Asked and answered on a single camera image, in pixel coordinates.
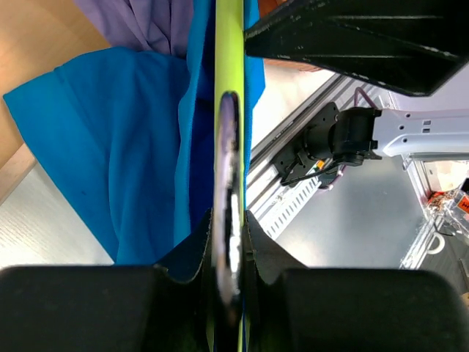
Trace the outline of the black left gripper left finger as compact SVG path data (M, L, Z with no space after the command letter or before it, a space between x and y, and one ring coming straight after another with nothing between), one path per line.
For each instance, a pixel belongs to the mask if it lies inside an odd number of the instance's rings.
M209 351L207 301L210 285L208 210L196 229L155 266L154 351Z

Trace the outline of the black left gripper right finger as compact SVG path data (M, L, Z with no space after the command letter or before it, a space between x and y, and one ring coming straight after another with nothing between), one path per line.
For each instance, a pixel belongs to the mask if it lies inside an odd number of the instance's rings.
M245 344L247 351L291 351L284 272L305 265L262 229L251 211L245 212Z

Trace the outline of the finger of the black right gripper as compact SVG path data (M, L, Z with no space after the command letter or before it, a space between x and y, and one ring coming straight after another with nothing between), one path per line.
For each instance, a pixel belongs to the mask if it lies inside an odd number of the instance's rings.
M468 64L468 2L286 1L244 37L248 56L430 96Z

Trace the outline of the green plastic hanger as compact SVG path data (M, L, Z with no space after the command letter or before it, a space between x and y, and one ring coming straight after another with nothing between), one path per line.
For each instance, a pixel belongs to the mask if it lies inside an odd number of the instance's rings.
M215 3L213 349L243 349L243 2Z

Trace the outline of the blue t-shirt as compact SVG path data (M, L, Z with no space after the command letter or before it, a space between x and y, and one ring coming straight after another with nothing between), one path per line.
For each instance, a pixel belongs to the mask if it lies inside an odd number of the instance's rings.
M122 46L4 96L32 154L117 265L152 265L213 203L215 2L184 58Z

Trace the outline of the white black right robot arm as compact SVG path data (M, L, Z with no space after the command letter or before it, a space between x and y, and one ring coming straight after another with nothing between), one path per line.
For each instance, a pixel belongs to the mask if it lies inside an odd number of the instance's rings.
M466 1L287 1L244 33L252 57L321 67L411 98L427 98L468 64ZM468 110L352 108L303 137L312 158L468 151Z

